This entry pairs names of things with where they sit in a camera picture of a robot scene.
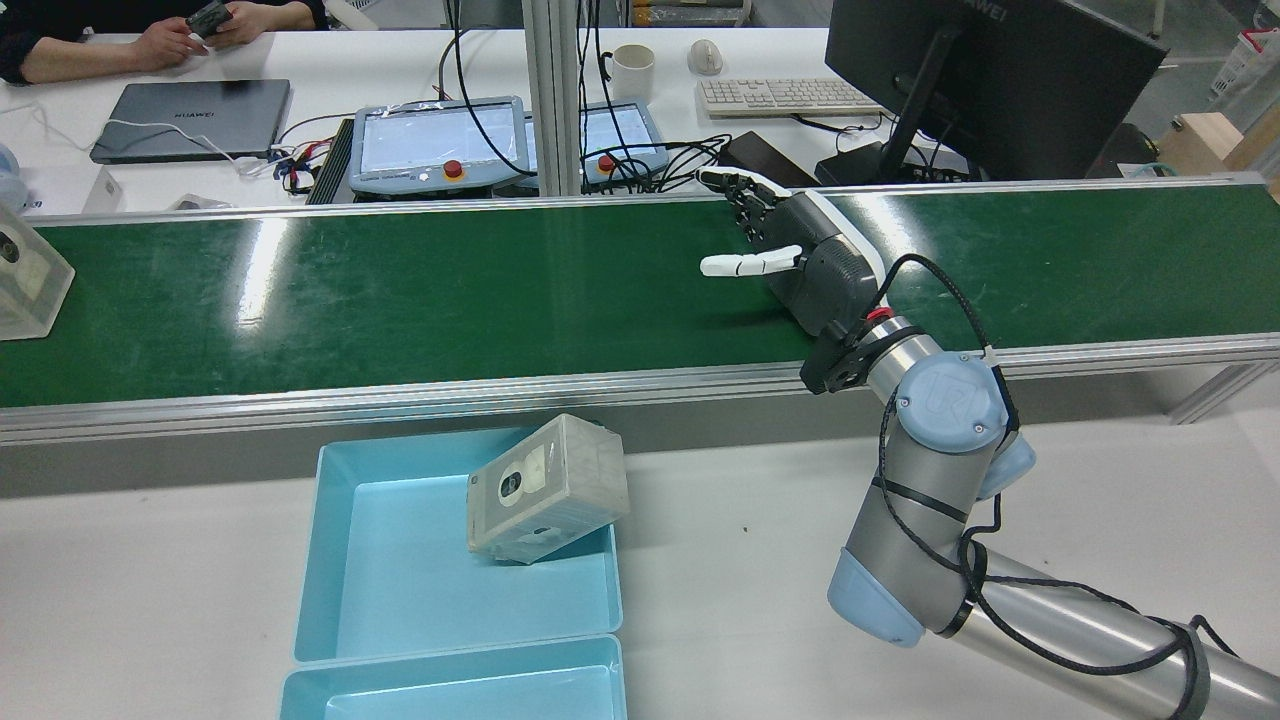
laptop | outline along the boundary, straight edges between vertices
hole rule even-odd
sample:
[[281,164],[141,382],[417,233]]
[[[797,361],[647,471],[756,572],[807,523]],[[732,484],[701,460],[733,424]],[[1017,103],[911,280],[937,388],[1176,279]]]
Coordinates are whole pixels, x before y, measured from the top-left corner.
[[[169,123],[192,137],[207,137],[232,158],[266,158],[288,100],[287,79],[132,83],[120,94],[111,119]],[[102,165],[223,159],[172,128],[111,122],[88,156]]]

hand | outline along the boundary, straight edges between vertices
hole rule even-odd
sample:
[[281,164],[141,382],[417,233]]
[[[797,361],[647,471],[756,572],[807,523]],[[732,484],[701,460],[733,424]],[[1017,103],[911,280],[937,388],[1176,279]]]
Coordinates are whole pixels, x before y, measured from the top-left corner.
[[161,70],[180,65],[192,55],[207,55],[209,50],[189,37],[191,28],[183,18],[169,18],[151,23],[141,37],[127,47],[132,68],[137,72]]
[[247,45],[264,32],[276,29],[275,12],[278,9],[270,5],[233,0],[227,3],[227,10],[230,12],[232,19],[218,26],[218,32],[205,38],[210,47]]

blue tray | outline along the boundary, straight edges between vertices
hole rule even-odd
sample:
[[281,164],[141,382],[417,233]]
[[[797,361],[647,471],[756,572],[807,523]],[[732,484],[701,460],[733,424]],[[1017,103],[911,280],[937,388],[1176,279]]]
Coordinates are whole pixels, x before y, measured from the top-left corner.
[[280,720],[625,720],[618,641],[598,635],[296,670]]
[[467,551],[467,475],[534,429],[325,446],[294,659],[426,655],[617,630],[612,525],[532,565]]

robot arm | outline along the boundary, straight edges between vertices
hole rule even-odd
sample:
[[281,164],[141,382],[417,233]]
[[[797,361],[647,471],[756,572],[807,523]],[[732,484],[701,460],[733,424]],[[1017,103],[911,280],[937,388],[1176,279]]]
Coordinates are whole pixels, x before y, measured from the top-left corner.
[[882,301],[902,260],[886,274],[820,195],[732,168],[699,179],[726,195],[753,250],[768,255],[707,259],[704,272],[765,274],[815,337],[801,369],[812,392],[865,384],[886,402],[877,474],[827,592],[836,612],[900,647],[932,630],[1120,717],[1280,717],[1280,678],[1203,646],[1194,628],[974,542],[995,529],[968,528],[974,505],[995,498],[998,527],[1000,491],[1034,464],[993,351],[943,351],[895,315]]

keyboard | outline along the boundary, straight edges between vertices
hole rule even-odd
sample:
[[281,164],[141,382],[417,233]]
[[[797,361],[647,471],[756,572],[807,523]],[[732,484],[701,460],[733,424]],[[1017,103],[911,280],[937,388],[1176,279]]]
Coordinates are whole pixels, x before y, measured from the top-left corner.
[[701,79],[698,100],[712,118],[874,115],[879,102],[838,78]]

